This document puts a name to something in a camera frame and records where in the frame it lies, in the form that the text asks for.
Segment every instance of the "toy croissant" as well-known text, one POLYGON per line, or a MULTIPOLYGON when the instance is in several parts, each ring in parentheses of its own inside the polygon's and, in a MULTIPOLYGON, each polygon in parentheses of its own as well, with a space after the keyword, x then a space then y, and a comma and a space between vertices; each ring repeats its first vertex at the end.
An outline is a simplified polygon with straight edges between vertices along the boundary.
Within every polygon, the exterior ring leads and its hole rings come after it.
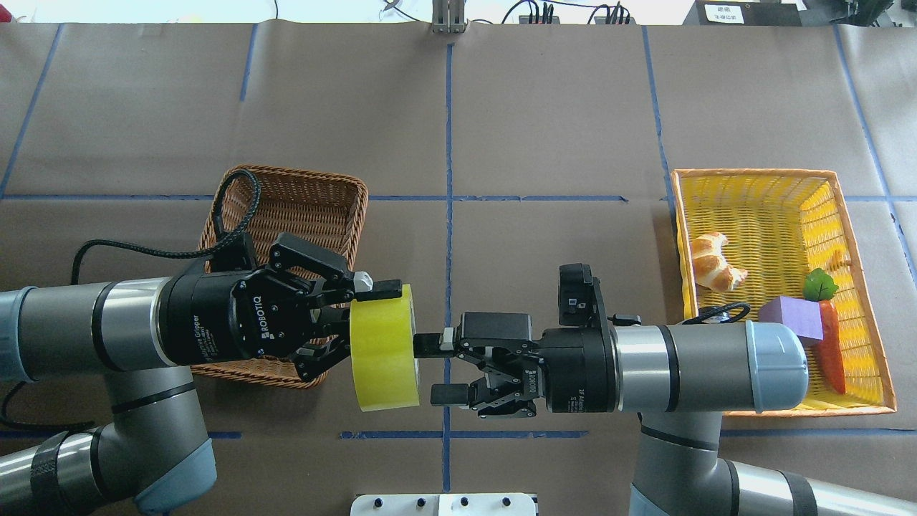
POLYGON ((698 285, 714 292, 735 290, 748 277, 748 271, 733 267, 723 256, 726 235, 712 231, 691 242, 691 265, 698 285))

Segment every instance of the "robotiq logo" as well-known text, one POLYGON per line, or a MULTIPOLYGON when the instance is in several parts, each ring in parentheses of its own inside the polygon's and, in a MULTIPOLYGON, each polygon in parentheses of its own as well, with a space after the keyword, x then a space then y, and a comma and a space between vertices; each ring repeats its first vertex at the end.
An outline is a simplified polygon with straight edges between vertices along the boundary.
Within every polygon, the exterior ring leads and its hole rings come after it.
POLYGON ((274 335, 268 328, 268 318, 264 316, 264 307, 261 305, 261 296, 255 296, 251 299, 255 302, 255 317, 258 318, 258 326, 261 328, 262 339, 273 339, 274 335))

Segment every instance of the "brown wicker basket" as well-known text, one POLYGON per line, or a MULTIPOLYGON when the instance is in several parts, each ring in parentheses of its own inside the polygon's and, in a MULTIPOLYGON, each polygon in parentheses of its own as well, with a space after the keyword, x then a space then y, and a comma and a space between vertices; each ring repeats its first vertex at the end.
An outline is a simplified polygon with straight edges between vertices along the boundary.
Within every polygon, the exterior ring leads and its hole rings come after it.
MULTIPOLYGON (((230 169, 226 175, 239 169, 251 171, 261 183, 258 213, 249 224, 260 264, 266 262, 268 250, 277 235, 286 231, 344 255, 348 266, 353 268, 370 200, 369 190, 362 181, 343 174, 255 164, 241 164, 230 169)), ((223 201, 223 223, 228 229, 238 224, 245 215, 252 195, 251 186, 246 181, 236 181, 228 188, 223 201)), ((214 226, 208 217, 200 247, 210 247, 215 242, 214 226)), ((297 274, 305 278, 316 277, 302 270, 297 274)), ((273 356, 195 365, 192 371, 198 375, 290 388, 314 387, 326 377, 325 373, 305 383, 296 374, 293 364, 273 356)))

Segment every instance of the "white floor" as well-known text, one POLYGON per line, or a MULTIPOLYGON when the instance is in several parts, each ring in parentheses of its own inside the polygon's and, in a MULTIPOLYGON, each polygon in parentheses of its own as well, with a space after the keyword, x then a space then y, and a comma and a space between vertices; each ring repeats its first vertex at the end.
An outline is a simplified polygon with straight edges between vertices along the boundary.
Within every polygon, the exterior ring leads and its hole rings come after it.
MULTIPOLYGON (((681 25, 693 0, 627 0, 624 5, 641 25, 681 25)), ((782 0, 802 5, 801 0, 782 0)), ((468 19, 483 18, 499 23, 514 0, 468 0, 468 19)), ((569 3, 596 5, 593 0, 569 3)), ((254 23, 274 17, 273 0, 0 0, 20 21, 49 23, 161 23, 200 21, 204 23, 254 23)), ((397 0, 399 8, 411 16, 430 19, 431 0, 397 0)), ((311 23, 399 22, 406 18, 394 9, 383 11, 385 0, 277 0, 280 17, 311 23)), ((520 6, 516 14, 527 13, 520 6)), ((561 23, 582 24, 591 9, 555 5, 561 23)), ((895 0, 889 16, 905 27, 914 27, 913 13, 902 11, 895 0)))

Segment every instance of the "green leaf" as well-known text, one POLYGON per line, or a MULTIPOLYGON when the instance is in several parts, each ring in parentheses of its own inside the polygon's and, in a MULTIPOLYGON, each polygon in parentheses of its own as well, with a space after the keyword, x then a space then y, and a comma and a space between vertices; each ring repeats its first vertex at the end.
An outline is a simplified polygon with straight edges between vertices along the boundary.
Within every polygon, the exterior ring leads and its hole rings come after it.
POLYGON ((838 288, 832 277, 820 267, 805 276, 802 297, 809 301, 824 301, 834 297, 838 288))

